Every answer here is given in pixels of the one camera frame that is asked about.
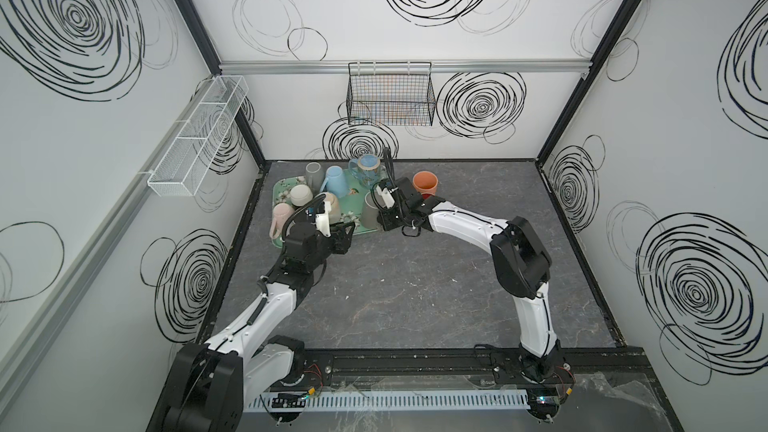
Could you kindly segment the peach mug grey base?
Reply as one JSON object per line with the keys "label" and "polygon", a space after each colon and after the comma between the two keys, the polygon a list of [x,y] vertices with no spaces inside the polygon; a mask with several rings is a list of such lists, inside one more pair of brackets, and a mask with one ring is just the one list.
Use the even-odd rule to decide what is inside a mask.
{"label": "peach mug grey base", "polygon": [[439,179],[431,171],[419,171],[413,176],[412,184],[422,196],[436,196]]}

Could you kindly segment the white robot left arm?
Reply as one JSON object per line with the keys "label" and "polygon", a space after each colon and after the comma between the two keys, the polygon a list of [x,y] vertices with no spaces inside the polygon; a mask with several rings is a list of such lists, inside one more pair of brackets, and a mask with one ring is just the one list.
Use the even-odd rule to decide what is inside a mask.
{"label": "white robot left arm", "polygon": [[353,222],[289,227],[257,298],[218,334],[177,353],[148,423],[150,431],[234,431],[247,403],[274,383],[304,373],[303,342],[274,336],[334,254],[346,253]]}

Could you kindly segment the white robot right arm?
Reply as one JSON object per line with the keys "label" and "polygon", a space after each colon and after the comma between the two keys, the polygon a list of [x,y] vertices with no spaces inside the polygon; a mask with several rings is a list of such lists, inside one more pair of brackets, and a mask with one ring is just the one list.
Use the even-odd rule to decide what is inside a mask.
{"label": "white robot right arm", "polygon": [[554,375],[562,354],[549,305],[552,259],[528,220],[495,219],[466,210],[418,192],[405,177],[380,180],[371,197],[386,231],[446,234],[490,255],[498,283],[514,300],[521,375],[532,383]]}

